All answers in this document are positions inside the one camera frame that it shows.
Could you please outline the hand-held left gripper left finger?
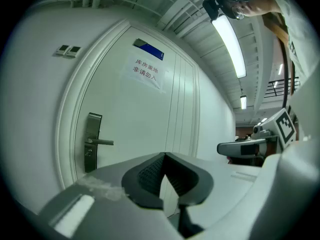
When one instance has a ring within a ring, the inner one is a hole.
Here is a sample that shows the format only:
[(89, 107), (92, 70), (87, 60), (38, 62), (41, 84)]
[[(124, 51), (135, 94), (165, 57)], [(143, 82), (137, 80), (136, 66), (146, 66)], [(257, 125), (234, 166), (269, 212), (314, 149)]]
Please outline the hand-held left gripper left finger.
[(56, 195), (41, 210), (63, 240), (183, 240), (164, 213), (160, 186), (164, 154), (98, 168)]

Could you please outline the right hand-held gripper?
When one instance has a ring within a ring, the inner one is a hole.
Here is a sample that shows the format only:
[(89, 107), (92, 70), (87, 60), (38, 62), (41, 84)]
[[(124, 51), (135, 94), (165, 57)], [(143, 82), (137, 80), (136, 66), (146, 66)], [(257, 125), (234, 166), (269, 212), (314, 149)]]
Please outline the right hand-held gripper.
[(219, 143), (226, 157), (268, 157), (282, 153), (296, 140), (296, 129), (285, 108), (253, 127), (251, 140)]

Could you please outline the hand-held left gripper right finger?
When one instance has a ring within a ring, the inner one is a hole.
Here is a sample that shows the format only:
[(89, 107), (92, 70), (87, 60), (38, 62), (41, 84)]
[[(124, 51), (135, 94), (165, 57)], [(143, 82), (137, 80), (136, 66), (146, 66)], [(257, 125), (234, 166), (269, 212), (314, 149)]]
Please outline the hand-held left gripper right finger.
[(164, 216), (185, 240), (249, 240), (257, 217), (246, 197), (260, 169), (167, 152)]

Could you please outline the metal door lock plate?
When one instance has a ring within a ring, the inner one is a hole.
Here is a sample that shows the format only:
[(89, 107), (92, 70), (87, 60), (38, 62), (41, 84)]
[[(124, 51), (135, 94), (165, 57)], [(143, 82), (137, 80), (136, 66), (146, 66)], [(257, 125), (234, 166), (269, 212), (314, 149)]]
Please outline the metal door lock plate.
[(84, 132), (84, 154), (88, 149), (92, 149), (92, 156), (85, 157), (84, 155), (84, 171), (90, 173), (97, 169), (97, 149), (98, 145), (87, 143), (87, 139), (98, 139), (100, 132), (102, 116), (95, 113), (89, 113), (86, 120)]

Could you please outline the blue door plate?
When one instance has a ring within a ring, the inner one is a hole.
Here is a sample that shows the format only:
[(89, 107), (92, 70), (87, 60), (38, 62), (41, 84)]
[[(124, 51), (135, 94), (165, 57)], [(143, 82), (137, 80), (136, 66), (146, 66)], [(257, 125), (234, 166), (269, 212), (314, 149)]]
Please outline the blue door plate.
[(156, 47), (150, 45), (149, 43), (147, 43), (146, 41), (137, 38), (133, 45), (149, 54), (151, 54), (152, 56), (158, 58), (159, 60), (163, 60), (164, 59), (164, 53), (162, 51), (160, 51), (159, 49), (157, 49)]

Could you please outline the black railing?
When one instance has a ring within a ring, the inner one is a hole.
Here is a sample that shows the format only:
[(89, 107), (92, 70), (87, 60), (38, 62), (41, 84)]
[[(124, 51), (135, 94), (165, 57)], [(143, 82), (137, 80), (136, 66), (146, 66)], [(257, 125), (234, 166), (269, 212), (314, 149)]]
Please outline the black railing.
[[(301, 86), (300, 79), (298, 77), (294, 78), (294, 92), (298, 90)], [(264, 94), (264, 98), (272, 98), (272, 97), (280, 97), (285, 93), (285, 80), (274, 80), (270, 81), (267, 85), (266, 92)]]

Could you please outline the long ceiling light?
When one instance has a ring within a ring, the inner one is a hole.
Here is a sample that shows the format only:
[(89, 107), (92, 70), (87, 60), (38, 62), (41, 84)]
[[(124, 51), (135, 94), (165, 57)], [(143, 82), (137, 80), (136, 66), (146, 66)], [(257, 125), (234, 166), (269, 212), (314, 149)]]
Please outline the long ceiling light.
[(242, 49), (230, 21), (224, 14), (220, 14), (218, 18), (212, 20), (211, 23), (221, 37), (230, 55), (237, 78), (246, 77), (247, 72)]

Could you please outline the white paper sign red print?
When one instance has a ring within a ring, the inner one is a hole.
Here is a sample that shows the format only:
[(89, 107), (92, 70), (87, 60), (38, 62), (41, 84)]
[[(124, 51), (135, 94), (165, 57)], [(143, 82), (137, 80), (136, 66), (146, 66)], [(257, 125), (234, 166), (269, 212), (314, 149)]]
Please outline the white paper sign red print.
[(158, 62), (130, 53), (122, 67), (121, 75), (163, 92), (165, 72)]

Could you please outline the person's glasses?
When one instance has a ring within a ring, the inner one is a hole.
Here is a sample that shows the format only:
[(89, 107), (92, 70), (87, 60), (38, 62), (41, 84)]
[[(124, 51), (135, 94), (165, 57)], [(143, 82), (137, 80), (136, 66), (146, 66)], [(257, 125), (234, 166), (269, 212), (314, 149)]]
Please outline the person's glasses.
[(233, 13), (233, 15), (234, 15), (234, 18), (235, 18), (236, 20), (242, 20), (242, 19), (245, 17), (242, 8), (239, 7), (239, 6), (233, 5), (233, 6), (231, 7), (231, 11), (232, 11), (232, 13)]

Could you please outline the person's white shirt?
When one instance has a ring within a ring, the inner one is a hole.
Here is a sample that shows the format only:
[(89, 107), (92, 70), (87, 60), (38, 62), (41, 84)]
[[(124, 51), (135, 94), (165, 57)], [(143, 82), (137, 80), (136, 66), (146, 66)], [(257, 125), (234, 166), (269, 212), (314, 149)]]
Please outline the person's white shirt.
[(288, 31), (290, 59), (295, 75), (303, 85), (315, 70), (320, 70), (320, 38), (295, 0), (275, 0)]

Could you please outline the white wall control panel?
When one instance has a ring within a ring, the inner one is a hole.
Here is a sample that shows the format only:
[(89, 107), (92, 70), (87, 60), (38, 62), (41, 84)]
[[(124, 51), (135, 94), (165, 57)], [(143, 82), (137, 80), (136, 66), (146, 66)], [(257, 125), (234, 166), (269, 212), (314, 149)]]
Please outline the white wall control panel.
[(56, 56), (64, 56), (67, 51), (69, 50), (69, 45), (61, 45), (56, 51), (55, 51), (55, 55)]
[(76, 58), (81, 49), (79, 46), (72, 46), (65, 55), (69, 58)]

